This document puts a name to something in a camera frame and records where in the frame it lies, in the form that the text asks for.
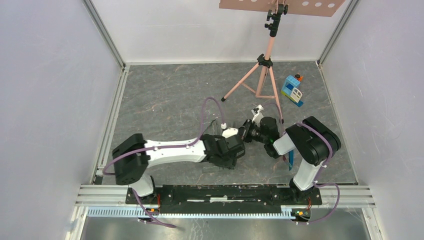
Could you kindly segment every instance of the tripod leg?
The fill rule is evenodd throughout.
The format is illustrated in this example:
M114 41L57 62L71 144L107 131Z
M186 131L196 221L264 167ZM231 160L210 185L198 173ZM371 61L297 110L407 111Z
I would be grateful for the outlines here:
M259 67L259 63L256 63L255 66L252 67L252 69L246 73L246 75L244 75L244 77L238 81L234 87L231 88L231 90L223 97L221 98L221 101L225 101L230 94L232 94L234 92L234 90L236 90L257 68Z
M269 68L269 75L271 76L271 83L272 83L272 88L274 90L275 102L277 104L278 111L279 111L279 117L282 120L283 119L283 113L281 112L280 99L278 98L278 91L277 91L276 79L274 78L273 67Z
M267 73L268 67L263 66L262 70L260 71L259 83L257 84L256 97L261 95L262 88L264 87L265 78L267 77Z

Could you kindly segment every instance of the white wall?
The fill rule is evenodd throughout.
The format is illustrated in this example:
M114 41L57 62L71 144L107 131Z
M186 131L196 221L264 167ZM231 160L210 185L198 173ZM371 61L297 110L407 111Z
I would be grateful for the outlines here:
M2 0L0 33L0 239L60 240L120 68L80 0Z
M323 72L388 239L423 239L424 1L362 0Z
M93 0L126 62L252 61L265 53L266 12L219 9L220 0ZM316 60L349 0L333 17L285 15L273 60Z

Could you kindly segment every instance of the metal frame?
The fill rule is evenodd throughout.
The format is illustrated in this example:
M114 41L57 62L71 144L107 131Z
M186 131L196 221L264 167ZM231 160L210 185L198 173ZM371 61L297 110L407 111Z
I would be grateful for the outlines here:
M121 107L121 101L124 96L125 84L127 83L128 73L130 71L130 66L126 66L123 70L118 85L113 96L113 102L109 111L109 118L107 119L107 124L104 129L103 139L100 144L100 148L97 152L97 161L92 170L92 179L91 183L94 183L96 177L103 176L103 168L106 165L108 160L109 152L111 150L112 138L114 136L115 126L118 120L118 114Z
M135 204L125 204L127 185L81 185L76 198L74 211L71 218L73 226L66 233L66 240L79 240L81 238L87 217L137 217L143 216L140 208ZM366 185L341 185L338 209L362 209L365 223L371 240L383 240L381 228L378 223L376 205L371 195L370 188ZM337 199L337 190L333 186L320 189L322 205L313 205L312 208L331 208ZM146 204L147 208L155 208L155 204ZM288 219L287 212L291 209L306 208L306 205L282 205L281 214L163 214L164 218L254 218L254 219Z
M333 48L335 42L340 36L340 33L345 28L345 25L349 18L351 17L353 11L355 10L356 6L358 5L359 0L350 0L349 5L347 6L346 10L344 11L343 15L340 18L340 21L338 21L337 26L335 27L330 39L327 42L327 45L324 47L324 51L322 51L321 56L319 56L318 60L316 61L319 65L322 65L323 62L326 60L327 56L329 55L331 49Z
M84 3L84 6L87 8L87 11L90 14L99 33L101 34L107 46L109 47L110 51L112 52L112 55L115 58L115 61L118 63L118 65L122 69L124 69L126 66L125 61L123 60L117 47L115 46L114 41L111 38L111 35L109 35L109 32L105 27L105 24L103 24L103 21L100 18L99 13L97 12L96 7L94 6L92 0L82 0L82 2Z

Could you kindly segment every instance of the tripod head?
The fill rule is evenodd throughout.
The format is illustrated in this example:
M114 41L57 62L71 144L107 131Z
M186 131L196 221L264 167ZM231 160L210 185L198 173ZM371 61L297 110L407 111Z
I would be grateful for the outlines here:
M289 5L284 4L278 4L277 12L272 13L272 10L268 11L268 15L266 16L266 21L269 22L271 19L273 20L272 23L268 24L265 23L265 28L270 30L269 35L271 37L275 37L277 35L278 26L280 25L280 19L281 15L286 15L287 11L289 10Z

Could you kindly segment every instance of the marble-patterned floor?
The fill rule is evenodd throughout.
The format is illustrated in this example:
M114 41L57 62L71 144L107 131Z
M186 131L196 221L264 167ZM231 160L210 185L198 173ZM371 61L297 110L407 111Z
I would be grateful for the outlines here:
M220 100L255 63L205 63L171 65L133 65L119 110L111 150L134 133L143 133L146 139L177 141L195 138L199 132L200 111L206 97ZM278 92L288 75L304 76L299 89L303 93L302 107L279 95L285 127L315 116L342 139L325 84L315 62L275 62L274 74ZM256 89L260 68L245 83ZM272 95L269 78L263 95ZM247 88L240 86L221 105L230 125L240 127L252 118L251 109L273 99L255 98ZM265 116L278 118L273 105ZM205 111L206 126L219 120L219 111L211 101ZM296 151L292 171L279 159L267 155L263 144L246 143L246 155L237 161L234 170L214 167L210 163L178 162L153 166L145 174L152 175L157 185L163 184L286 184L296 174L301 156ZM354 183L355 174L345 145L339 150L320 182ZM102 184L115 184L113 176L105 176Z

